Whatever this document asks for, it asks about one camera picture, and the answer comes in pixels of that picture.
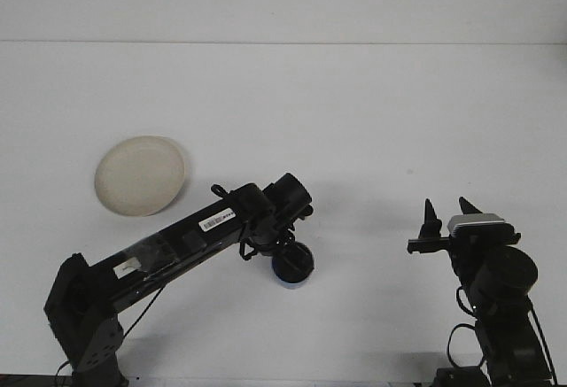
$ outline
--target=cable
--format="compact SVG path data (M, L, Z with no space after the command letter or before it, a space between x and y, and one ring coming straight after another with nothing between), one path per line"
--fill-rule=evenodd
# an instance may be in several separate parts
M128 334L130 333L130 331L137 325L138 322L140 322L140 320L144 317L144 315L146 314L146 312L148 310L150 310L151 305L153 305L153 302L156 301L156 299L159 297L159 294L161 294L161 292L164 290L164 288L166 288L166 286L164 285L163 287L161 287L158 292L156 293L155 296L153 296L153 298L151 299L150 303L148 304L148 306L145 307L144 311L142 313L140 313L140 316L138 316L138 319L136 319L134 321L134 323L132 325L130 325L130 328L128 328L128 330L126 331L126 334L124 334L124 337L122 339L125 339Z
M461 308L461 310L463 310L467 315L472 316L473 318L476 318L475 314L472 312L472 310L470 310L469 308L467 308L467 306L464 305L464 303L461 300L461 294L459 294L461 291L463 291L464 288L461 286L459 288L457 288L457 304L459 305L459 307Z
M449 334L449 341L447 342L447 358L449 359L449 362L451 362L451 365L453 365L453 368L462 368L462 366L456 363L453 360L453 357L451 356L451 340L453 339L454 332L459 328L472 329L473 331L475 330L475 327L473 327L469 323L459 323L458 325L455 325L455 327L451 330L451 334ZM477 367L480 368L484 364L485 364L485 356L483 355L482 359L480 360L480 363L477 364Z
M140 320L144 317L144 315L148 312L148 310L150 310L151 305L153 305L153 303L156 301L156 299L159 297L159 294L161 294L161 292L166 288L166 286L164 285L163 287L161 287L158 292L156 293L155 296L153 296L153 298L151 299L150 303L148 303L148 306L145 307L145 309L142 311L142 313L140 313L140 316L138 316L138 318L134 321L134 323L132 325L130 325L130 328L128 328L128 330L126 331L126 334L124 334L124 337L122 339L125 339L126 336L130 333L130 331L132 329L134 329L134 327L137 325L138 322L140 322ZM59 387L58 384L58 375L59 372L61 372L61 369L63 369L64 367L66 367L67 365L69 365L69 360L66 361L65 363L61 364L61 366L59 367L59 369L57 370L57 372L55 373L54 377L53 377L53 385L55 387Z
M543 335L543 329L541 329L540 320L538 319L538 315L535 314L535 310L533 309L533 306L531 310L532 310L533 321L535 322L535 326L537 327L538 332L540 333L541 344L543 344L543 350L545 351L546 357L548 358L549 369L551 371L551 376L553 377L554 385L558 385L559 382L557 382L557 374L555 373L555 367L553 366L553 361L551 360L551 353L549 352L548 342L546 341L546 338Z
M59 382L58 382L58 380L57 380L57 377L58 377L58 375L59 375L59 372L61 372L61 369L63 369L63 368L66 367L67 365L69 365L69 363L71 363L71 362L69 362L69 360L63 362L63 363L61 364L61 366L59 367L59 369L57 370L57 372L55 373L55 375L53 376L53 385L54 385L55 387L58 387L58 386L59 386Z

